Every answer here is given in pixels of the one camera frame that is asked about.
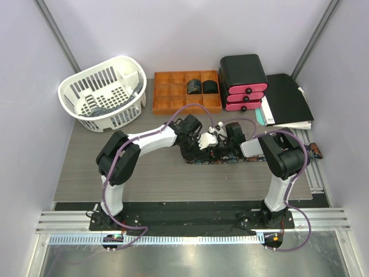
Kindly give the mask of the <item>floral navy tie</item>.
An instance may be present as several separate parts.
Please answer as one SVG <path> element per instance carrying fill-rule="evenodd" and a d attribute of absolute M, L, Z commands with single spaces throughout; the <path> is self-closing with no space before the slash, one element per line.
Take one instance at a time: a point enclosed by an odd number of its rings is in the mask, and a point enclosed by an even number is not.
<path fill-rule="evenodd" d="M 319 150 L 316 143 L 310 143 L 309 145 L 305 145 L 307 153 L 309 155 L 309 159 L 323 159 L 322 152 Z M 187 164 L 196 164 L 196 165 L 204 165 L 204 164 L 229 164 L 229 163 L 243 163 L 243 162 L 266 162 L 266 158 L 263 155 L 252 156 L 249 158 L 237 158 L 233 154 L 228 155 L 225 159 L 220 160 L 201 160 L 197 159 L 184 159 Z"/>

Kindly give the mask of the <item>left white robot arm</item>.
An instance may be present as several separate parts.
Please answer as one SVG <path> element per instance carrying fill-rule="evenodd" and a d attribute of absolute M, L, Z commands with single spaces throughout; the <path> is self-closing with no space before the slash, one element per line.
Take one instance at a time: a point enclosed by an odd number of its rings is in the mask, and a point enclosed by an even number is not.
<path fill-rule="evenodd" d="M 96 158 L 101 180 L 103 181 L 104 211 L 103 224 L 110 230 L 121 227 L 123 216 L 122 196 L 124 184 L 132 176 L 138 159 L 160 148 L 179 145 L 183 149 L 194 149 L 195 135 L 202 128 L 202 123 L 193 115 L 185 119 L 169 121 L 156 129 L 139 133 L 125 134 L 116 131 L 106 142 Z"/>

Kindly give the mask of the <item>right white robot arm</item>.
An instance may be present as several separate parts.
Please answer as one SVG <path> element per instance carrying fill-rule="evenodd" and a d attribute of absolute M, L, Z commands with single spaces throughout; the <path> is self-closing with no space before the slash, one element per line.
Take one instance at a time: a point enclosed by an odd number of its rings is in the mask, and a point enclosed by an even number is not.
<path fill-rule="evenodd" d="M 268 228 L 278 226 L 288 211 L 288 198 L 297 178 L 310 162 L 306 146 L 288 128 L 246 140 L 237 122 L 216 125 L 222 161 L 265 161 L 272 172 L 269 191 L 261 203 L 259 218 Z"/>

